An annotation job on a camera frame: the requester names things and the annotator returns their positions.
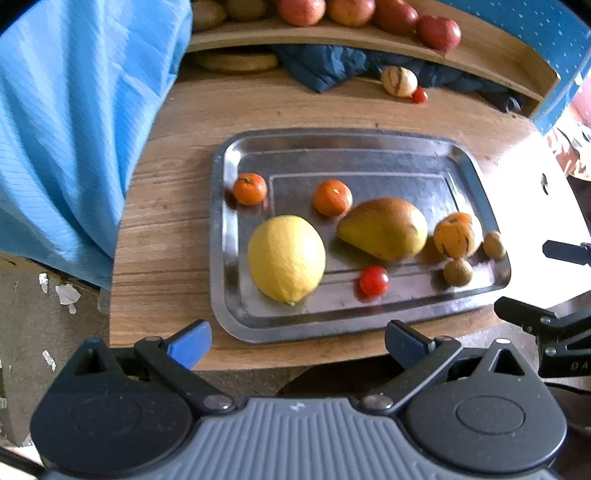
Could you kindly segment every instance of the lemon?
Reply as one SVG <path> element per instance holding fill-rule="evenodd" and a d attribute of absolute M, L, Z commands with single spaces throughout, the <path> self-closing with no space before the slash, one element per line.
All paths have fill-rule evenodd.
<path fill-rule="evenodd" d="M 256 228 L 248 242 L 248 264 L 265 295 L 294 305 L 320 283 L 326 252 L 313 226 L 301 217 L 281 215 Z"/>

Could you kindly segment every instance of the wall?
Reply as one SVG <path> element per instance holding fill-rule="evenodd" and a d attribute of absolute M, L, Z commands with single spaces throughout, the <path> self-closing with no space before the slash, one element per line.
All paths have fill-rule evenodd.
<path fill-rule="evenodd" d="M 533 121 L 545 134 L 575 96 L 575 78 L 591 67 L 591 30 L 558 0 L 440 0 L 502 28 L 533 47 L 560 74 Z"/>

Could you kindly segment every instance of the metal tray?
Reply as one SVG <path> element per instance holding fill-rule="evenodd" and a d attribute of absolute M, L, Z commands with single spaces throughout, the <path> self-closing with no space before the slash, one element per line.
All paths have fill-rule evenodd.
<path fill-rule="evenodd" d="M 239 173 L 253 171 L 267 181 L 263 205 L 243 207 L 230 191 Z M 400 197 L 418 207 L 429 224 L 452 212 L 475 214 L 484 233 L 498 230 L 481 182 L 482 173 L 466 149 L 449 140 L 397 132 L 346 129 L 286 129 L 247 132 L 226 141 L 213 157 L 210 208 L 212 309 L 228 333 L 250 343 L 306 339 L 384 327 L 391 319 L 432 319 L 493 303 L 509 283 L 508 257 L 470 262 L 472 281 L 448 288 L 444 263 L 432 239 L 417 257 L 382 262 L 390 274 L 383 297 L 361 300 L 355 281 L 381 262 L 341 241 L 338 220 L 316 212 L 316 187 L 339 179 L 354 205 L 378 197 Z M 246 247 L 254 229 L 275 215 L 299 215 L 318 230 L 326 247 L 326 271 L 314 292 L 294 307 L 262 294 L 252 281 Z"/>

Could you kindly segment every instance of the cherry tomato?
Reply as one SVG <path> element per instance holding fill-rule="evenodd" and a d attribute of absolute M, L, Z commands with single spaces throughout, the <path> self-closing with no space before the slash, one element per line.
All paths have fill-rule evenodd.
<path fill-rule="evenodd" d="M 390 279 L 385 268 L 374 265 L 359 276 L 359 288 L 368 297 L 379 297 L 388 291 Z"/>
<path fill-rule="evenodd" d="M 413 102 L 414 103 L 427 103 L 429 100 L 429 96 L 423 87 L 417 88 L 413 93 Z"/>

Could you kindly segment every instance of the apple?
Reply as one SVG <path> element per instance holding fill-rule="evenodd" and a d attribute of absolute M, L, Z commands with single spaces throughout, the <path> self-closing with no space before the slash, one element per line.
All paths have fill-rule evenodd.
<path fill-rule="evenodd" d="M 402 0 L 375 0 L 374 23 L 394 35 L 411 35 L 417 26 L 418 13 Z"/>
<path fill-rule="evenodd" d="M 423 15 L 418 19 L 417 33 L 423 42 L 442 53 L 456 48 L 462 39 L 460 27 L 451 18 Z"/>
<path fill-rule="evenodd" d="M 335 22 L 347 27 L 367 23 L 375 10 L 375 0 L 328 0 L 326 11 Z"/>
<path fill-rule="evenodd" d="M 309 27 L 316 25 L 324 16 L 326 2 L 324 0 L 279 0 L 277 11 L 287 23 L 297 27 Z"/>

